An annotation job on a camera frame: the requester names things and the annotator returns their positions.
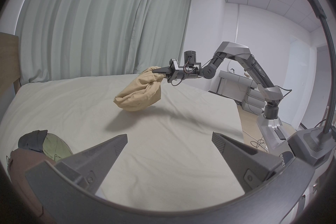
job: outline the desk leg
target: desk leg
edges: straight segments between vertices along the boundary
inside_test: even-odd
[[[217,87],[217,91],[216,91],[217,94],[218,94],[219,87],[220,87],[220,85],[221,85],[222,79],[223,79],[223,78],[220,78],[220,80],[219,80],[218,87]]]

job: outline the pile of clothes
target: pile of clothes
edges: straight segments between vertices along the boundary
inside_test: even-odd
[[[54,165],[56,161],[73,153],[61,138],[48,133],[48,130],[37,130],[23,135],[19,139],[18,147],[7,158],[7,171],[13,187],[42,222],[56,223],[31,190],[25,172],[45,160]]]

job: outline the brown fabric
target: brown fabric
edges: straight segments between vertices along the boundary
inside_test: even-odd
[[[43,153],[18,148],[10,154],[7,171],[13,187],[31,211],[44,223],[56,223],[51,215],[43,208],[25,177],[25,171],[44,160],[49,161],[51,164],[56,163]]]
[[[160,67],[152,66],[143,71],[115,98],[115,104],[126,111],[138,111],[161,99],[161,82],[165,74],[153,73]]]

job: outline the mattress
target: mattress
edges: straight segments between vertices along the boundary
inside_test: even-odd
[[[107,200],[137,209],[183,211],[244,194],[211,142],[212,132],[243,142],[235,102],[164,80],[161,100],[127,112],[114,97],[137,75],[85,77],[23,85],[0,124],[0,160],[19,138],[47,129],[73,153],[119,134],[128,144],[101,185]]]

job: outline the curtain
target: curtain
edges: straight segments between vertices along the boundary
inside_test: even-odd
[[[26,0],[16,29],[22,84],[167,65],[168,55],[178,57],[188,11],[187,0],[170,1]]]

